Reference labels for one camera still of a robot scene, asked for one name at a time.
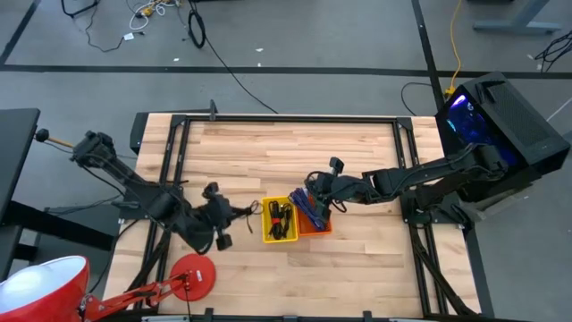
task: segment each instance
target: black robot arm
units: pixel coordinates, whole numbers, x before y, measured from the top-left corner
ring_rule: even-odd
[[[150,220],[177,233],[201,255],[210,250],[215,232],[218,250],[231,247],[231,236],[224,230],[232,220],[251,215],[255,210],[232,207],[229,200],[218,193],[215,182],[209,183],[203,192],[206,204],[192,207],[185,200],[181,186],[148,182],[137,175],[117,157],[111,137],[101,132],[88,131],[73,147],[71,161],[82,168],[98,168],[111,175],[125,187],[126,194],[137,201],[131,208],[143,210]]]
[[[336,157],[330,160],[330,166],[330,173],[314,171],[305,181],[318,215],[326,220],[330,217],[332,203],[348,201],[369,205],[388,202],[410,187],[442,178],[434,185],[417,187],[417,203],[423,208],[468,182],[499,180],[507,171],[499,151],[494,146],[482,144],[471,144],[455,155],[407,169],[364,172],[362,178],[339,175],[343,163]]]

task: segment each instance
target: orange bin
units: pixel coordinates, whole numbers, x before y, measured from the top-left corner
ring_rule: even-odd
[[[309,197],[308,199],[310,200],[312,206],[314,206],[314,200],[312,199],[312,197]],[[317,235],[332,233],[333,227],[331,218],[330,221],[326,224],[325,230],[318,231],[316,230],[314,225],[312,225],[310,219],[308,219],[306,214],[300,208],[296,207],[296,210],[297,210],[296,216],[298,216],[298,235],[304,237],[304,236],[317,236]]]

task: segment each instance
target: blue object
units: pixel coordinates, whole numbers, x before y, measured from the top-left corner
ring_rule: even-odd
[[[447,123],[457,133],[463,145],[466,146],[469,143],[493,145],[509,165],[518,163],[510,144],[484,120],[481,113],[475,109],[465,95],[457,97],[450,106]]]
[[[288,199],[290,202],[300,208],[304,214],[306,214],[307,218],[310,220],[316,230],[320,232],[325,230],[324,220],[315,212],[314,207],[310,203],[310,200],[308,200],[307,195],[303,189],[297,188],[290,193]]]

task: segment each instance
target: red lamp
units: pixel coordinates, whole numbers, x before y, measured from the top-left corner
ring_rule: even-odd
[[[26,267],[0,283],[0,321],[80,322],[80,312],[85,320],[97,321],[137,301],[156,306],[172,293],[183,301],[197,301],[213,289],[215,265],[189,254],[177,261],[169,279],[105,301],[86,294],[88,278],[89,263],[82,256]]]

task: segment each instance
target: lamp shade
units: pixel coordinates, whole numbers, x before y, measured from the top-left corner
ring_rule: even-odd
[[[0,284],[0,321],[79,322],[88,279],[82,256],[26,267]]]

